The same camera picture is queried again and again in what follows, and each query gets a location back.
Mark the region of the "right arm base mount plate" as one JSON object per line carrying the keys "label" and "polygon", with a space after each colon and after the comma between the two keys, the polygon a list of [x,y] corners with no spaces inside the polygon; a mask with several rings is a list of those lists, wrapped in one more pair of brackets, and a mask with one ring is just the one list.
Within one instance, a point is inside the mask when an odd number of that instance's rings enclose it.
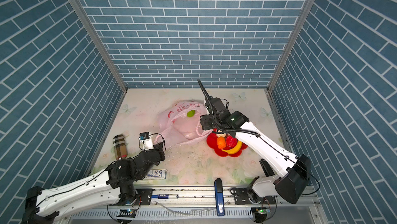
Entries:
{"label": "right arm base mount plate", "polygon": [[247,188],[230,188],[230,193],[234,198],[236,205],[248,205],[248,204],[276,204],[275,196],[266,196],[261,198],[257,196],[252,190]]}

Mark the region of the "pink plastic fruit bag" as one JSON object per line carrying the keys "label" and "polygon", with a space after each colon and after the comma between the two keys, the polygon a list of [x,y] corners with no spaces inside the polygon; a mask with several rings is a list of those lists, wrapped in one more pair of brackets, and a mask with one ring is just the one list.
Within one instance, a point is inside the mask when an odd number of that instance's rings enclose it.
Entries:
{"label": "pink plastic fruit bag", "polygon": [[[194,117],[187,117],[190,110],[195,110]],[[206,107],[201,102],[182,101],[170,109],[158,114],[159,134],[155,142],[164,141],[167,148],[176,145],[196,144],[206,139],[211,130],[204,131],[200,116],[207,115]]]}

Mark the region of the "red apple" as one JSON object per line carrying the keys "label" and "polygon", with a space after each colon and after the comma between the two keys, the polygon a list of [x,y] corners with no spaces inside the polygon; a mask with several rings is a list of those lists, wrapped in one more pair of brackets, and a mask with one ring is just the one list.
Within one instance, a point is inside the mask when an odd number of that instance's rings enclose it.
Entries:
{"label": "red apple", "polygon": [[237,146],[238,140],[232,136],[227,136],[226,137],[226,146],[228,149],[232,149],[235,146]]}

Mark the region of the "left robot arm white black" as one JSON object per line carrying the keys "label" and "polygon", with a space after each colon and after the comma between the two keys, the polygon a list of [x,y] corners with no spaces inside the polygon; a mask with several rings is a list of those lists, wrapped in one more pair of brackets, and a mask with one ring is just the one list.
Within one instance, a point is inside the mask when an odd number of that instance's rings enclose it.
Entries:
{"label": "left robot arm white black", "polygon": [[163,144],[158,143],[78,181],[51,189],[32,187],[27,192],[22,223],[52,224],[98,206],[133,205],[140,200],[134,182],[144,179],[164,159]]}

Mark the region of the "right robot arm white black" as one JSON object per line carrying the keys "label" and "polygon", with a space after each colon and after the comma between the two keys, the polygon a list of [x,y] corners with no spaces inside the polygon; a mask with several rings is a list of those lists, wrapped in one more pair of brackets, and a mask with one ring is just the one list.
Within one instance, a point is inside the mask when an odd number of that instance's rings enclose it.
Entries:
{"label": "right robot arm white black", "polygon": [[291,204],[298,202],[310,179],[311,161],[306,155],[296,156],[263,134],[239,111],[230,113],[221,99],[204,101],[207,114],[200,117],[206,130],[217,129],[236,138],[254,150],[263,160],[265,175],[250,183],[252,198],[280,196]]}

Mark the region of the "green fruit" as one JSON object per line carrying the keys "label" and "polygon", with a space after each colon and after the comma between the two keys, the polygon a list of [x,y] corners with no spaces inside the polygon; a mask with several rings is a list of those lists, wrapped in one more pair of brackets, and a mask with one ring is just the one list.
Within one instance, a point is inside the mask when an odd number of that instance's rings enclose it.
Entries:
{"label": "green fruit", "polygon": [[195,110],[190,110],[190,111],[187,113],[187,117],[194,117],[194,115],[195,115]]}

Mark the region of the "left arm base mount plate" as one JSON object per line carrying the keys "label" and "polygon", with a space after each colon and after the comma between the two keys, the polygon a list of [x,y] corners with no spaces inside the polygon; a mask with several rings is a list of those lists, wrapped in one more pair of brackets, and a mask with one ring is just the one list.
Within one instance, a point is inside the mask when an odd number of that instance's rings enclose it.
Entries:
{"label": "left arm base mount plate", "polygon": [[136,197],[140,200],[139,206],[148,206],[151,204],[153,189],[151,188],[142,188],[136,189]]}

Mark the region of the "yellow banana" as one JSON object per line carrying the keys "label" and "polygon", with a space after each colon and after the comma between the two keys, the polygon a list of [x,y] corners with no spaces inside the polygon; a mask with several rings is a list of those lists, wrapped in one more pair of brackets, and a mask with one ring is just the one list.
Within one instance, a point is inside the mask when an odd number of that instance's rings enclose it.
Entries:
{"label": "yellow banana", "polygon": [[237,144],[234,148],[229,149],[229,150],[222,150],[222,151],[228,153],[229,155],[233,155],[241,150],[242,145],[243,145],[243,143],[241,141],[237,141]]}

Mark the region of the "orange fruit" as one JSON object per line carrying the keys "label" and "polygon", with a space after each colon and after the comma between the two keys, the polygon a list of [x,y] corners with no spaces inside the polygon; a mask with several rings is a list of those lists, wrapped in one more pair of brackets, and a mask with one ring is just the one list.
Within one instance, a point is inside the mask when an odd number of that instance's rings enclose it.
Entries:
{"label": "orange fruit", "polygon": [[223,150],[223,149],[225,149],[225,148],[227,147],[227,145],[226,145],[226,140],[225,140],[225,138],[222,137],[222,136],[218,137],[217,140],[216,140],[216,142],[217,142],[217,147],[218,147],[218,149],[220,149],[220,150]]}

